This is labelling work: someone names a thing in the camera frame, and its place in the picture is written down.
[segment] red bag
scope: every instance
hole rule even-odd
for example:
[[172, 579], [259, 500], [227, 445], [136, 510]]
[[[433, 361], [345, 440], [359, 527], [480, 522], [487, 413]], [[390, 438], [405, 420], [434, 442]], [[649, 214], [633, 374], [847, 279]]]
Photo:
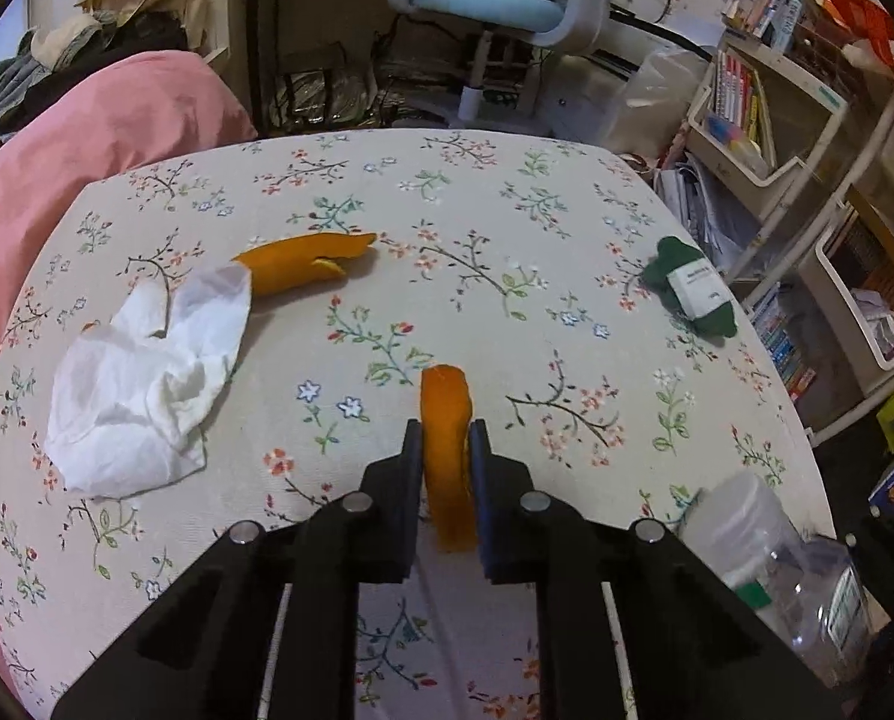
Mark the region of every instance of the red bag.
[[894, 74], [894, 20], [880, 5], [870, 0], [830, 0], [847, 28], [858, 40], [871, 41], [874, 54]]

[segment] pink blanket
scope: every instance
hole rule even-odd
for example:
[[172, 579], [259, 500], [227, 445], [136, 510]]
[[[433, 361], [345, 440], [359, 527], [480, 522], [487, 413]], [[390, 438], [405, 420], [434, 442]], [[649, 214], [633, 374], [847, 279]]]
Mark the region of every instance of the pink blanket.
[[[0, 150], [0, 343], [47, 237], [89, 183], [257, 137], [197, 55], [142, 53], [76, 86]], [[0, 647], [0, 674], [13, 688]]]

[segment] paper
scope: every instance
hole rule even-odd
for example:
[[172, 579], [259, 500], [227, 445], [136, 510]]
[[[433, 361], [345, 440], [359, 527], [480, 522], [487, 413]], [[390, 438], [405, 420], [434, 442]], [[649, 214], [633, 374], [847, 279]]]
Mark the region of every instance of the paper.
[[45, 451], [68, 490], [123, 498], [206, 464], [199, 424], [237, 361], [250, 311], [239, 263], [194, 271], [169, 300], [140, 282], [108, 326], [82, 333], [53, 381]]
[[730, 302], [730, 290], [708, 260], [700, 259], [671, 271], [670, 282], [689, 319], [700, 319]]

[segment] tablecloth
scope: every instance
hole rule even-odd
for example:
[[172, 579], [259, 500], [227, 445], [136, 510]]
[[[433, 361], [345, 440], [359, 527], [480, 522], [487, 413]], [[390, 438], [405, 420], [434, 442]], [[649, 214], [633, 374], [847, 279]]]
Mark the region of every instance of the tablecloth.
[[[206, 469], [124, 501], [65, 491], [42, 445], [71, 339], [141, 279], [173, 290], [198, 266], [316, 230], [379, 238], [345, 283], [257, 301], [204, 424]], [[399, 450], [434, 362], [464, 369], [495, 451], [589, 519], [674, 525], [747, 466], [797, 526], [832, 532], [799, 419], [740, 309], [738, 336], [710, 343], [639, 285], [665, 235], [689, 240], [609, 152], [474, 131], [283, 138], [88, 186], [0, 354], [0, 637], [28, 709], [47, 717], [231, 523], [282, 527], [357, 488]], [[494, 589], [475, 555], [439, 554], [426, 521], [410, 579], [362, 589], [359, 615], [359, 716], [537, 717], [532, 590]]]

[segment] office chair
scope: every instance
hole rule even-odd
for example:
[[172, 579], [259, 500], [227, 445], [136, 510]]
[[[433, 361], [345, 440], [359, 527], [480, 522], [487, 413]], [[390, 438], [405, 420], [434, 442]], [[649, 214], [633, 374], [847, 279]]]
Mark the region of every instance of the office chair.
[[414, 95], [409, 103], [441, 117], [449, 127], [472, 127], [530, 135], [548, 130], [531, 117], [484, 101], [484, 70], [495, 32], [540, 49], [583, 55], [592, 52], [609, 19], [610, 0], [388, 0], [398, 13], [443, 13], [484, 25], [470, 79], [460, 94]]

